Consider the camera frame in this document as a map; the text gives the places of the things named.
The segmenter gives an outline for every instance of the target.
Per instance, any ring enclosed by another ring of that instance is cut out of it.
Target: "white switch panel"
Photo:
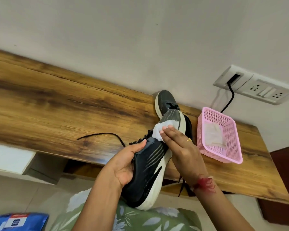
[[[235,93],[274,105],[289,100],[288,84],[249,72],[234,65],[229,67],[213,85],[229,90],[227,82],[235,74],[237,74],[237,79],[231,83],[231,88]]]

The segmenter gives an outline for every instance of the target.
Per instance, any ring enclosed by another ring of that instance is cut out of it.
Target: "bracelet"
[[[207,193],[216,193],[215,191],[215,185],[213,185],[213,177],[209,176],[209,177],[204,177],[204,178],[199,178],[197,183],[192,186],[190,189],[196,193],[196,190],[200,188],[201,190],[203,190],[204,192]]]

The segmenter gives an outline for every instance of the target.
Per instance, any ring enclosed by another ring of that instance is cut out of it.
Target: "plastic basket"
[[[226,138],[226,148],[205,145],[205,122],[215,122],[220,126],[221,131]],[[202,154],[221,162],[234,162],[237,164],[241,164],[243,162],[235,121],[231,117],[217,112],[214,109],[204,107],[200,116],[198,117],[197,146],[199,147],[199,150]]]

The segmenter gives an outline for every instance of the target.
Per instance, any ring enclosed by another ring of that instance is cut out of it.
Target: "forearm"
[[[196,196],[215,228],[218,231],[254,231],[217,185],[215,191],[216,193],[208,193],[201,189],[196,190]]]
[[[112,230],[121,191],[118,181],[102,170],[72,231]]]

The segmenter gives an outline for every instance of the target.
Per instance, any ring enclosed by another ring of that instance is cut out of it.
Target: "white shoe sole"
[[[158,117],[161,119],[163,116],[162,116],[161,111],[158,107],[157,97],[158,97],[158,95],[155,98],[155,111],[156,111]],[[181,123],[180,123],[179,131],[182,132],[183,134],[185,134],[185,130],[186,130],[185,117],[181,111],[179,111],[179,112],[180,112],[180,118],[181,118],[181,120],[183,120],[183,122],[181,121]],[[170,149],[168,149],[166,151],[164,157],[161,159],[158,166],[156,167],[156,170],[154,173],[156,173],[156,171],[160,167],[162,167],[162,169],[158,173],[158,176],[155,179],[155,182],[153,183],[152,188],[151,188],[146,200],[140,206],[136,207],[137,209],[148,210],[154,205],[154,203],[155,203],[156,199],[158,198],[158,195],[161,191],[166,165],[169,162],[169,160],[171,159],[171,157],[172,157],[172,152],[170,151]]]

